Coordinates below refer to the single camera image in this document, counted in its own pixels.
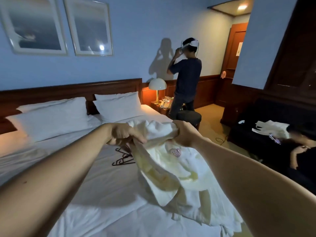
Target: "table lamp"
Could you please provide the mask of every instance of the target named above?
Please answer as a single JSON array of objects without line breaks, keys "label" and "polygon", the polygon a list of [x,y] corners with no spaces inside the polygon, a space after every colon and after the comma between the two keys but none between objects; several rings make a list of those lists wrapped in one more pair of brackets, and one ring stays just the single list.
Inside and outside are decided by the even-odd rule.
[{"label": "table lamp", "polygon": [[157,96],[156,96],[156,104],[159,104],[158,103],[158,101],[159,101],[158,93],[159,93],[160,90],[165,90],[167,88],[166,82],[163,79],[161,79],[161,78],[152,79],[150,81],[150,83],[149,83],[148,88],[150,90],[155,90],[156,91],[156,94],[157,94]]}]

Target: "white bed sheet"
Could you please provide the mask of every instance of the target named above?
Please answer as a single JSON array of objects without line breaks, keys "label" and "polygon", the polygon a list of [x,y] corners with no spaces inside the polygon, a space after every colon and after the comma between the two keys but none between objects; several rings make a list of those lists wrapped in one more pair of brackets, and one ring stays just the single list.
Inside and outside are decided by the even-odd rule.
[{"label": "white bed sheet", "polygon": [[[171,121],[148,106],[142,105],[142,109],[146,114],[132,119]],[[30,143],[17,132],[4,134],[5,137],[0,135],[0,141],[5,139],[11,148],[4,152],[8,154],[14,151],[0,158],[0,184],[91,130],[69,133],[38,143]],[[112,146],[103,147],[49,237],[220,237],[220,226],[200,225],[186,218],[172,220],[172,214],[155,205],[154,199],[141,187],[136,164],[112,166],[113,162],[122,158],[122,154],[115,149]]]}]

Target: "picture frame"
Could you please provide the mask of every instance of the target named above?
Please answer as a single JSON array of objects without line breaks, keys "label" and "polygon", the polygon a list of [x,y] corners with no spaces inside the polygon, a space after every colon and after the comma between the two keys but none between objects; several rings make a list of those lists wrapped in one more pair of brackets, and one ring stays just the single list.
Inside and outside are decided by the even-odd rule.
[{"label": "picture frame", "polygon": [[68,54],[56,0],[0,0],[0,13],[15,53]]},{"label": "picture frame", "polygon": [[113,55],[109,5],[94,0],[64,0],[76,55]]}]

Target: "ceiling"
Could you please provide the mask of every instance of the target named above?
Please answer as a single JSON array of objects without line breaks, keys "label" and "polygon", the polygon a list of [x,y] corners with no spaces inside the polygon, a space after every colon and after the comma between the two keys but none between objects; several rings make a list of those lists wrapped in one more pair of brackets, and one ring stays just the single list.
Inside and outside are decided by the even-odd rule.
[{"label": "ceiling", "polygon": [[[251,13],[254,0],[232,0],[216,6],[208,7],[219,12],[226,13],[231,16],[239,16]],[[238,10],[240,5],[248,5],[245,10]]]}]

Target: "stool seat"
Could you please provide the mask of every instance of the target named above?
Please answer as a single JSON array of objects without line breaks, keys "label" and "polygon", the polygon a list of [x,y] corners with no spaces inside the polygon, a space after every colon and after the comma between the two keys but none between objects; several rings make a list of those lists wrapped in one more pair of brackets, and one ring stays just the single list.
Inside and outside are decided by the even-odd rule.
[{"label": "stool seat", "polygon": [[202,116],[196,111],[179,111],[177,114],[177,120],[191,123],[195,128],[199,128]]}]

